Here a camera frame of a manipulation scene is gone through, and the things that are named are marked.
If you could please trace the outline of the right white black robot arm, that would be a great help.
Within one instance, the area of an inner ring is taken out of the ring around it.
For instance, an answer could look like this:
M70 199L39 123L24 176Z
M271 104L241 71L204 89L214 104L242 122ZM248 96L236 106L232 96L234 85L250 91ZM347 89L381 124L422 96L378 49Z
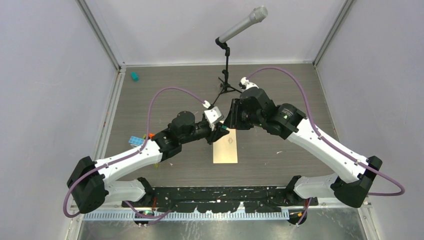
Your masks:
M259 127L273 136L296 144L333 170L333 174L294 176L286 186L285 198L299 205L308 198L335 197L341 203L359 208L382 166L376 156L355 153L324 132L317 132L310 119L289 103L274 104L261 88L252 87L231 101L224 125L235 130Z

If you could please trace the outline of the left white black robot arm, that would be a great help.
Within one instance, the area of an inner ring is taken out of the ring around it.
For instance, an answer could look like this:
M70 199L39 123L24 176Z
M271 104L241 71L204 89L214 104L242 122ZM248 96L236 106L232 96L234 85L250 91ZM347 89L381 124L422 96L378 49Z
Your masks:
M64 213L71 217L67 211L70 197L80 214L90 213L108 202L131 201L148 207L154 199L149 183L137 179L121 181L122 177L174 157L184 144L205 139L211 145L229 133L221 122L210 124L205 115L196 122L192 112L181 111L167 128L138 147L98 160L83 157L67 180Z

